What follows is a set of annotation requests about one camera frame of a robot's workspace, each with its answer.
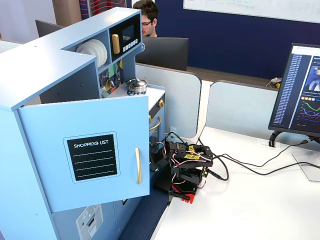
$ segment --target gray partition panel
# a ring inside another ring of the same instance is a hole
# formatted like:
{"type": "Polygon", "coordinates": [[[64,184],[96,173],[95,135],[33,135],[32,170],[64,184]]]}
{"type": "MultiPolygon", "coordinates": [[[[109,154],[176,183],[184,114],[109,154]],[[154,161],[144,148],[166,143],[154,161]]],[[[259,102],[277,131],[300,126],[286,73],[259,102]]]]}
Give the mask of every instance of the gray partition panel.
{"type": "Polygon", "coordinates": [[[136,77],[165,87],[165,132],[193,138],[197,133],[202,82],[194,73],[136,64],[136,77]]]}
{"type": "MultiPolygon", "coordinates": [[[[271,88],[215,82],[210,87],[205,126],[268,140],[273,133],[268,126],[277,94],[278,91],[271,88]]],[[[304,135],[282,133],[276,141],[291,145],[304,139],[304,135]]],[[[320,150],[315,142],[305,147],[320,150]]]]}

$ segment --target man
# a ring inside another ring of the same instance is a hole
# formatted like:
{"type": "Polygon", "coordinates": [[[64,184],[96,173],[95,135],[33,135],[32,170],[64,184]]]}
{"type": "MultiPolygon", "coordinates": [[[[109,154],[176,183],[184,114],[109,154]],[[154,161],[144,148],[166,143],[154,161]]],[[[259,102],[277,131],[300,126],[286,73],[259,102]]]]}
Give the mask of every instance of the man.
{"type": "Polygon", "coordinates": [[[140,0],[133,5],[133,8],[142,10],[142,35],[144,37],[157,37],[157,5],[152,0],[140,0]]]}

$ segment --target gold knob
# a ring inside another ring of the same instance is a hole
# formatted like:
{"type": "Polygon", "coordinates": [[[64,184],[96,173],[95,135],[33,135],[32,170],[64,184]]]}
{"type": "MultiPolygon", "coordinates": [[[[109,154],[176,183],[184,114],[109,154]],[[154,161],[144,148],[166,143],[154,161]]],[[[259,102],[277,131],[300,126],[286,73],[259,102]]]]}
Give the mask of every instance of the gold knob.
{"type": "Polygon", "coordinates": [[[158,102],[158,107],[159,108],[163,108],[165,106],[165,102],[163,99],[160,99],[159,102],[158,102]]]}

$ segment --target small display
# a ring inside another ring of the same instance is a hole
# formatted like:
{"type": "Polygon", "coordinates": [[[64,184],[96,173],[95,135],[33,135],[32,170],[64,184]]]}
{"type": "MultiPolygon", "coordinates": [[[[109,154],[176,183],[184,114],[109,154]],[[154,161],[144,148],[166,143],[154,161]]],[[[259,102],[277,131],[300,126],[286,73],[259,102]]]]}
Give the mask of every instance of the small display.
{"type": "Polygon", "coordinates": [[[131,25],[127,27],[122,32],[122,38],[123,38],[123,46],[126,46],[128,43],[131,43],[135,38],[135,26],[131,25]]]}

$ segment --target desk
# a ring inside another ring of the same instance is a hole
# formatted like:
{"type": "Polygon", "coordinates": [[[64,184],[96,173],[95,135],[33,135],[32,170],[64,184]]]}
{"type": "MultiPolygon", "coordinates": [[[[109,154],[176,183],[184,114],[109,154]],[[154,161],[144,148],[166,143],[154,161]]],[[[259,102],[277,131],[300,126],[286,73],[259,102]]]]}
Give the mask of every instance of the desk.
{"type": "MultiPolygon", "coordinates": [[[[266,162],[287,146],[280,144],[274,149],[259,144],[258,138],[209,127],[204,128],[200,139],[215,154],[228,153],[255,164],[266,162]]],[[[291,147],[258,171],[267,173],[295,163],[291,153],[296,151],[303,149],[291,147]]],[[[299,166],[260,176],[222,160],[229,169],[229,181],[208,176],[193,204],[173,198],[155,240],[320,239],[320,185],[309,182],[299,166]]],[[[226,176],[219,160],[211,169],[226,176]]]]}
{"type": "Polygon", "coordinates": [[[11,41],[4,41],[0,39],[0,54],[4,53],[10,49],[16,48],[20,46],[20,43],[17,42],[11,42],[11,41]]]}

